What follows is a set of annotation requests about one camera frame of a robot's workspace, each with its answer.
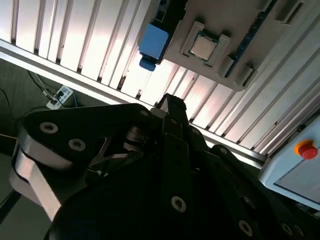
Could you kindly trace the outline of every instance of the metal slat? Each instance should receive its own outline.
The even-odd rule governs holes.
[[[216,86],[217,83],[209,78],[204,76],[199,76],[197,78],[195,84],[192,86],[184,100],[188,119],[193,118],[193,115],[197,114],[197,111],[200,110],[200,107],[206,102],[208,96]]]
[[[35,50],[39,8],[40,0],[20,0],[18,4],[15,43],[31,53]]]
[[[232,92],[232,89],[218,84],[193,123],[199,127],[206,128],[212,119],[219,114],[225,103],[228,103],[229,96]]]
[[[139,90],[142,89],[145,82],[149,80],[151,75],[150,71],[139,66],[140,59],[140,53],[136,52],[121,88],[122,93],[128,94],[134,98],[137,96]]]
[[[295,108],[259,143],[255,151],[263,155],[272,154],[311,113],[319,109],[319,103],[320,82],[307,96],[296,103]]]
[[[43,13],[42,28],[40,33],[39,56],[48,57],[50,40],[54,26],[54,19],[58,0],[46,0]]]
[[[96,80],[102,67],[122,0],[101,0],[81,74]]]
[[[122,48],[125,45],[126,38],[131,27],[133,18],[137,12],[137,7],[139,6],[139,0],[124,0],[119,17],[117,20],[118,29],[114,43],[112,45],[112,50],[109,53],[106,65],[104,67],[101,83],[104,85],[109,85],[112,75],[114,73],[115,67],[119,60]]]
[[[72,5],[60,62],[62,66],[72,71],[78,69],[94,4],[94,0],[76,0]]]
[[[171,94],[173,95],[182,81],[183,77],[185,76],[187,72],[187,69],[185,69],[182,66],[179,66],[178,70],[176,71],[174,77],[172,78],[172,81],[170,82],[167,90],[165,91],[165,94]]]
[[[216,130],[215,133],[217,135],[221,136],[231,129],[234,123],[246,111],[246,108],[253,102],[255,97],[258,96],[263,87],[292,54],[292,50],[296,48],[295,45],[300,42],[299,39],[304,36],[305,32],[310,30],[310,25],[319,16],[320,5],[319,3],[315,3],[316,1],[312,1],[310,5],[305,5],[304,14],[297,16],[291,23],[291,27],[287,28],[283,33],[280,40],[260,65],[258,69],[259,74],[255,77],[256,80],[253,81],[253,84],[246,90],[245,94]]]
[[[60,38],[62,36],[65,15],[67,12],[67,3],[68,0],[57,0],[49,52],[47,57],[52,62],[56,62],[57,60]]]
[[[251,149],[260,138],[278,122],[284,110],[293,108],[292,105],[298,98],[307,94],[307,89],[314,83],[319,82],[320,76],[320,49],[311,57],[292,85],[282,94],[282,96],[272,105],[264,117],[255,125],[249,134],[241,141],[240,145]]]
[[[154,106],[170,81],[175,66],[174,63],[163,60],[152,72],[145,88],[141,91],[140,100]]]
[[[196,80],[197,76],[198,75],[195,72],[188,70],[184,75],[182,81],[180,82],[179,86],[177,87],[174,95],[178,98],[183,99],[184,96],[187,94],[190,85],[192,84],[192,82]]]
[[[230,141],[237,142],[246,130],[255,122],[255,120],[259,118],[281,90],[320,47],[319,31],[320,22],[314,26],[314,29],[309,32],[304,41],[295,48],[292,55],[290,55],[287,61],[275,73],[259,96],[253,101],[245,113],[226,134],[225,138]]]
[[[0,39],[11,42],[14,0],[5,0],[0,7]]]
[[[124,48],[121,51],[121,56],[116,64],[114,73],[112,75],[112,79],[110,82],[110,87],[112,88],[117,88],[117,86],[119,85],[120,79],[124,74],[126,65],[130,58],[130,54],[132,53],[132,51],[135,49],[135,46],[137,45],[138,35],[140,32],[141,26],[144,22],[147,11],[149,9],[150,3],[151,3],[151,0],[141,0],[139,4],[139,7],[136,11],[133,22],[131,24],[129,33],[125,40]]]
[[[214,120],[213,124],[211,125],[209,131],[215,132],[217,128],[221,125],[221,123],[226,119],[228,113],[231,112],[231,110],[234,108],[234,106],[237,104],[239,99],[245,94],[245,91],[238,91],[234,95],[231,93],[229,96],[231,97],[230,101],[227,103],[227,105],[223,108],[222,112],[219,114],[219,116]]]

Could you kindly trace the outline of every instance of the silver metal part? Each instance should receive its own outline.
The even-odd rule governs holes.
[[[290,236],[292,236],[292,235],[294,234],[294,233],[292,232],[291,228],[290,228],[287,224],[282,223],[282,224],[281,224],[281,227],[282,227],[282,229],[283,229],[287,234],[289,234]]]
[[[78,138],[71,139],[68,144],[72,150],[75,150],[78,152],[82,152],[83,150],[86,149],[85,142]]]
[[[227,150],[222,148],[222,147],[220,148],[220,152],[222,152],[223,154],[227,154],[228,153]]]
[[[14,168],[20,177],[27,180],[51,221],[55,218],[62,202],[86,186],[84,178],[71,180],[51,175],[25,155],[21,149],[18,151]],[[20,189],[20,193],[30,197],[31,200],[35,199],[29,188],[26,190]]]
[[[301,230],[301,228],[297,225],[294,225],[294,229],[300,234],[301,237],[305,236],[305,233]]]
[[[184,213],[187,210],[185,201],[179,196],[173,196],[171,198],[172,207],[180,213]]]
[[[241,229],[242,232],[244,232],[248,237],[252,237],[253,231],[251,226],[244,220],[239,221],[239,228]]]
[[[41,8],[40,2],[46,2],[45,6]],[[100,6],[95,7],[91,0],[4,1],[0,9],[0,58],[111,105],[139,103],[150,110],[165,93],[183,98],[188,118],[207,141],[223,144],[245,159],[254,158],[258,165],[319,105],[317,0],[293,6],[291,9],[299,9],[288,18],[289,24],[275,19],[291,1],[277,1],[242,56],[242,63],[233,71],[249,81],[251,70],[245,65],[252,62],[257,71],[251,84],[238,92],[219,84],[221,77],[217,74],[207,78],[169,58],[154,72],[139,67],[138,39],[154,17],[159,0],[95,2]],[[189,0],[166,56],[171,50],[180,54],[194,16],[204,16],[204,29],[219,40],[209,62],[221,44],[224,53],[234,50],[258,12],[269,4],[269,0],[254,0],[250,6],[237,0]],[[231,30],[231,39],[223,34],[224,29]],[[70,44],[77,34],[79,41]],[[101,44],[95,44],[97,36],[101,36]],[[76,53],[74,58],[69,55],[71,52]],[[218,54],[207,71],[221,65],[224,59],[224,54]],[[76,72],[80,65],[82,71]],[[124,83],[117,90],[120,81]]]
[[[140,113],[141,113],[142,115],[144,115],[144,116],[148,116],[148,113],[147,113],[146,111],[144,111],[144,110],[141,110]]]
[[[40,129],[45,134],[55,134],[56,132],[58,132],[58,126],[48,121],[41,123]]]
[[[199,132],[198,129],[196,129],[196,128],[192,129],[192,132],[194,132],[194,133],[197,134],[197,135],[200,134],[200,132]]]

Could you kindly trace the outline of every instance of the black cable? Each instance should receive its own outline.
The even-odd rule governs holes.
[[[9,192],[9,194],[8,194],[8,195],[2,200],[2,202],[0,203],[0,206],[1,206],[2,204],[4,204],[5,201],[8,200],[8,198],[10,197],[10,195],[11,195],[13,192],[14,192],[14,190],[12,190],[11,192]]]
[[[27,71],[27,72],[28,72],[30,78],[32,79],[33,83],[34,83],[42,92],[45,92],[45,93],[46,93],[46,95],[45,95],[46,98],[49,99],[50,102],[51,102],[51,101],[55,101],[55,99],[52,97],[53,94],[50,93],[50,92],[48,92],[48,90],[47,90],[46,88],[40,86],[40,85],[36,82],[35,78],[31,75],[31,72],[30,72],[30,71]]]
[[[12,120],[14,120],[13,116],[12,116],[12,109],[11,109],[11,106],[10,106],[10,101],[9,101],[9,98],[8,98],[8,95],[6,94],[5,90],[3,90],[2,88],[0,88],[0,91],[3,92],[4,96],[5,96],[5,99],[6,99],[6,103],[8,104],[8,108],[9,108],[9,113],[10,113],[10,118]]]
[[[36,106],[36,107],[33,107],[33,108],[29,109],[26,113],[22,114],[20,117],[13,118],[12,120],[18,121],[18,120],[24,118],[26,115],[28,115],[32,111],[37,110],[37,109],[46,109],[47,111],[49,111],[49,109],[46,106]]]
[[[43,88],[42,86],[40,86],[40,85],[36,82],[35,78],[31,75],[30,71],[27,71],[27,72],[28,72],[28,74],[29,74],[29,77],[32,79],[33,83],[34,83],[41,91],[44,91],[44,88]]]
[[[60,97],[58,96],[56,99],[58,100],[58,102],[65,108],[65,109],[68,109],[68,107],[66,107],[59,99]]]

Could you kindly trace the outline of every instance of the red emergency stop button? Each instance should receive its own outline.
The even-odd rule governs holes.
[[[312,142],[303,144],[298,148],[300,156],[305,160],[314,159],[318,155],[318,149],[314,147]]]

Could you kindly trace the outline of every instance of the white panel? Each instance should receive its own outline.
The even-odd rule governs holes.
[[[219,84],[194,119],[193,124],[206,128],[232,92],[232,89]]]
[[[209,131],[210,132],[215,132],[217,128],[220,126],[220,124],[225,120],[227,117],[228,113],[231,112],[231,110],[234,108],[234,106],[237,104],[239,99],[245,94],[245,91],[237,91],[233,96],[232,93],[229,95],[231,96],[231,100],[228,102],[228,104],[223,108],[222,112],[219,114],[217,119],[213,122],[211,125]]]
[[[136,52],[133,61],[130,64],[130,68],[127,71],[124,84],[121,88],[121,92],[134,98],[137,96],[139,90],[143,87],[145,82],[148,81],[151,75],[150,71],[139,66],[140,59],[140,53]]]
[[[96,80],[104,61],[122,0],[102,0],[96,16],[81,74]]]
[[[73,2],[60,64],[77,71],[95,0]]]
[[[42,23],[42,31],[40,37],[40,45],[39,45],[39,56],[43,58],[48,57],[50,39],[52,34],[52,29],[54,25],[54,17],[56,13],[58,0],[46,0],[44,6],[44,15],[43,15],[43,23]]]
[[[128,29],[130,28],[132,20],[135,17],[137,5],[139,4],[139,2],[139,0],[129,0],[124,9],[125,11],[123,13],[123,19],[117,30],[117,35],[102,75],[101,82],[105,85],[109,85],[111,81],[111,77],[114,73],[119,55],[121,54],[122,47],[124,46],[126,41]]]
[[[195,80],[195,76],[195,72],[188,70],[184,78],[182,79],[181,83],[179,84],[177,90],[175,91],[174,95],[182,99],[188,87],[190,86],[190,84],[192,84],[192,81]]]
[[[294,53],[283,64],[281,69],[274,75],[259,96],[248,107],[236,124],[226,134],[226,138],[237,142],[246,130],[268,107],[272,100],[280,93],[286,84],[303,67],[306,61],[320,47],[319,41],[320,22],[309,33],[304,41],[295,49]]]
[[[12,13],[14,0],[2,1],[0,7],[0,39],[11,41]]]
[[[55,16],[53,21],[53,29],[50,40],[48,59],[56,62],[59,49],[60,37],[64,25],[64,19],[67,10],[67,0],[57,0]]]
[[[176,71],[172,81],[170,82],[170,85],[168,87],[168,89],[166,90],[166,94],[174,94],[179,83],[181,82],[182,78],[184,77],[185,73],[186,73],[186,69],[182,66],[179,66],[178,70]]]
[[[16,29],[16,45],[29,52],[35,50],[40,0],[20,0]]]
[[[161,65],[157,66],[152,72],[149,81],[142,90],[140,100],[153,106],[162,97],[161,94],[170,80],[174,67],[174,63],[163,60]]]
[[[151,3],[151,0],[141,0],[141,2],[140,2],[138,10],[136,11],[135,17],[133,19],[129,34],[128,34],[127,39],[125,41],[125,46],[121,52],[121,56],[120,56],[119,61],[116,65],[116,68],[114,70],[114,73],[113,73],[113,76],[112,76],[112,79],[110,82],[110,87],[112,87],[112,88],[116,88],[118,86],[120,79],[121,79],[121,77],[124,73],[124,70],[126,68],[126,64],[129,60],[130,54],[133,51],[134,46],[137,44],[140,28],[141,28],[141,25],[143,24],[143,21],[145,19],[146,14],[147,14],[150,3]]]
[[[284,114],[284,110],[289,109],[302,94],[314,83],[319,82],[320,76],[320,55],[312,61],[308,68],[294,81],[286,92],[269,109],[265,116],[241,141],[240,145],[251,149],[256,142],[266,133],[272,125]]]
[[[186,115],[190,119],[212,92],[217,85],[216,82],[204,76],[199,76],[186,96],[184,102],[186,105]]]

